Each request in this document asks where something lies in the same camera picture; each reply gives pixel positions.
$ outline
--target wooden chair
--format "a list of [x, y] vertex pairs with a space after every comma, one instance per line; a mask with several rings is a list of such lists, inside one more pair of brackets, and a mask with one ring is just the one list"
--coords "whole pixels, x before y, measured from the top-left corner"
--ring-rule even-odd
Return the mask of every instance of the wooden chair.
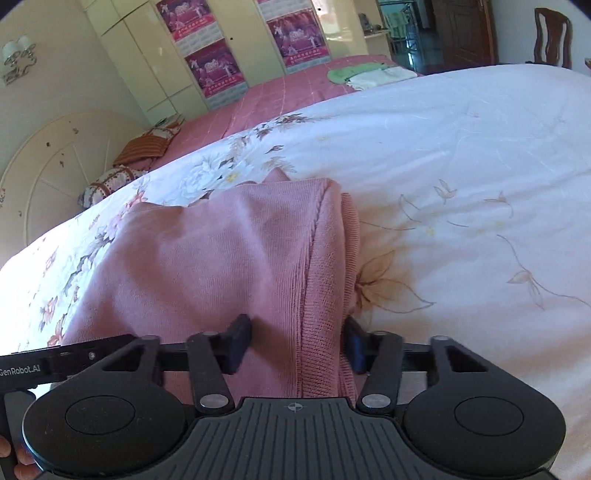
[[[562, 66], [570, 69], [573, 62], [570, 57], [570, 46], [573, 41], [573, 24], [569, 18], [560, 12], [549, 8], [535, 9], [535, 27], [538, 31], [538, 37], [534, 47], [534, 61], [527, 63], [541, 63], [546, 65], [558, 66], [560, 57], [560, 40], [562, 39], [563, 27], [566, 26], [564, 41], [562, 43]], [[544, 48], [544, 31], [542, 30], [541, 17], [546, 21], [546, 30], [548, 39]], [[544, 49], [546, 60], [542, 59], [542, 49]]]

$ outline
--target pink sweater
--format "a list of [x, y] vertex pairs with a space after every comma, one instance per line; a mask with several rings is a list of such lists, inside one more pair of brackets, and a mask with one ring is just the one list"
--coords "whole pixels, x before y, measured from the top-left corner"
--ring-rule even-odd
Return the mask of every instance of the pink sweater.
[[[340, 330], [354, 301], [359, 220], [337, 183], [274, 170], [187, 208], [140, 203], [122, 222], [64, 345], [123, 333], [183, 342], [246, 313], [251, 347], [226, 377], [236, 402], [354, 400]], [[165, 386], [192, 403], [186, 374], [168, 374]]]

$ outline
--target finger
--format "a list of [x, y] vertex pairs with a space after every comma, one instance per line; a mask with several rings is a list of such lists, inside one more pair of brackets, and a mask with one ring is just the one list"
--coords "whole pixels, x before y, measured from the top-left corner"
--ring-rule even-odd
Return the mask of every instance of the finger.
[[14, 468], [14, 476], [18, 480], [33, 480], [41, 473], [37, 465], [21, 465], [20, 463]]
[[17, 459], [18, 463], [22, 463], [23, 465], [32, 465], [35, 463], [35, 460], [33, 460], [31, 454], [23, 445], [17, 446]]
[[0, 436], [0, 458], [5, 458], [10, 455], [12, 448], [10, 442], [6, 438]]

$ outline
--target poster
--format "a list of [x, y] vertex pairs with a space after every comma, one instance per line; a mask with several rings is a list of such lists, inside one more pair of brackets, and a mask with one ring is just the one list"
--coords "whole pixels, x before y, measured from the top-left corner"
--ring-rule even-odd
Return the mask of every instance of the poster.
[[205, 0], [162, 0], [156, 6], [174, 41], [216, 21]]
[[257, 3], [265, 21], [311, 7], [310, 0], [257, 0]]
[[184, 56], [223, 37], [206, 0], [162, 0], [156, 8]]
[[330, 60], [329, 49], [312, 10], [284, 15], [269, 20], [267, 25], [279, 48], [287, 73]]
[[185, 57], [211, 109], [238, 100], [248, 86], [225, 40]]

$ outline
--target screw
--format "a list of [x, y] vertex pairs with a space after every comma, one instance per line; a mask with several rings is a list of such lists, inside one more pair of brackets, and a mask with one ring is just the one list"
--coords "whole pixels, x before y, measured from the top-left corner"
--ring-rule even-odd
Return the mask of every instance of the screw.
[[201, 397], [199, 403], [204, 408], [211, 408], [212, 410], [214, 410], [216, 408], [225, 407], [226, 405], [228, 405], [228, 403], [230, 403], [230, 401], [228, 400], [228, 397], [225, 395], [221, 395], [219, 393], [211, 393], [209, 395], [204, 395], [203, 397]]
[[367, 408], [385, 408], [390, 405], [390, 398], [380, 393], [372, 393], [364, 396], [361, 403]]

